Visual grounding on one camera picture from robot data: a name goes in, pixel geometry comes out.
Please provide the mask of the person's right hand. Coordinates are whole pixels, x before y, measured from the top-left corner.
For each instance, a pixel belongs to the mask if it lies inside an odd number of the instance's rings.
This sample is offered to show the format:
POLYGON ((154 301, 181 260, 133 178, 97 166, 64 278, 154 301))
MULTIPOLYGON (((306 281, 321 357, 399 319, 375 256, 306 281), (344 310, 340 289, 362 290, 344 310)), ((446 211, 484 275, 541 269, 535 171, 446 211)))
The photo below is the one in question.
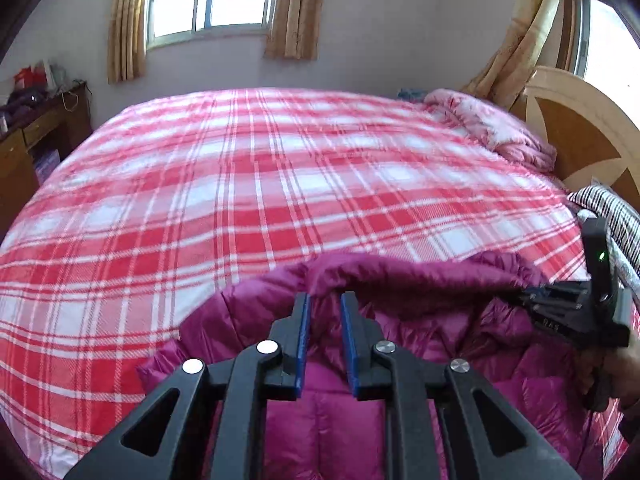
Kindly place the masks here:
POLYGON ((581 393, 586 393, 593 384, 592 373, 600 368, 611 376, 612 398, 620 401, 620 409, 628 410, 639 401, 639 338, 631 334, 626 348, 615 351, 589 349, 577 358, 576 374, 581 393))

